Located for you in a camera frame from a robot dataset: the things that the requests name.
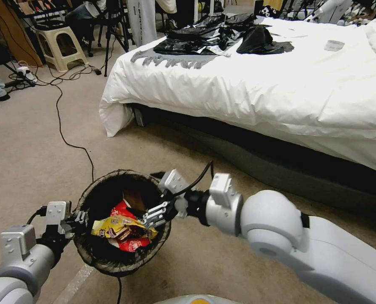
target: gray patch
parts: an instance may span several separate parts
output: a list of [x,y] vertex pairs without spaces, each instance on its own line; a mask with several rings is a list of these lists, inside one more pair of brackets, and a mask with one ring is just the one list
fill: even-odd
[[166,68],[173,67],[179,63],[183,68],[200,69],[215,57],[216,55],[166,55],[158,54],[153,49],[148,49],[136,52],[130,61],[135,62],[140,58],[144,58],[143,65],[149,65],[153,62],[155,66],[158,66],[163,61],[167,61]]

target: wooden panel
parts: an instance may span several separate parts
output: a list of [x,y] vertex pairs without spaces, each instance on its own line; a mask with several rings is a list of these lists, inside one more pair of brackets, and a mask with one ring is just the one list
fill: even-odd
[[264,5],[270,5],[279,11],[281,9],[282,2],[283,0],[264,0]]
[[29,40],[22,22],[15,12],[0,0],[0,35],[5,39],[16,60],[24,60],[32,66],[42,66],[41,60]]

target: yellow wrapper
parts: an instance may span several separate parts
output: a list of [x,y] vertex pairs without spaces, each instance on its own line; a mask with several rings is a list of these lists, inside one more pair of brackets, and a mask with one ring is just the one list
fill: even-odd
[[94,222],[91,234],[104,237],[107,239],[126,238],[130,233],[134,232],[134,236],[146,236],[149,239],[155,238],[157,231],[150,227],[146,229],[139,220],[132,219],[123,215],[115,215],[104,220]]

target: white bedsheet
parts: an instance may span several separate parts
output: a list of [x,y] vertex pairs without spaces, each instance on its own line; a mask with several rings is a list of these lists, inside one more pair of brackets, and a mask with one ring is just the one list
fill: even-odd
[[[266,18],[275,41],[292,52],[219,56],[199,70],[143,66],[119,57],[109,75],[99,114],[108,136],[131,119],[125,103],[205,116],[301,144],[376,170],[376,53],[364,26]],[[325,51],[328,40],[344,42]],[[158,44],[154,41],[139,50]]]

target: bed frame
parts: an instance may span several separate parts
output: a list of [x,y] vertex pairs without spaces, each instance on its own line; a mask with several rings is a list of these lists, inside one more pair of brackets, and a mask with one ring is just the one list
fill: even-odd
[[215,119],[132,108],[138,125],[156,122],[181,130],[269,186],[376,219],[373,169]]

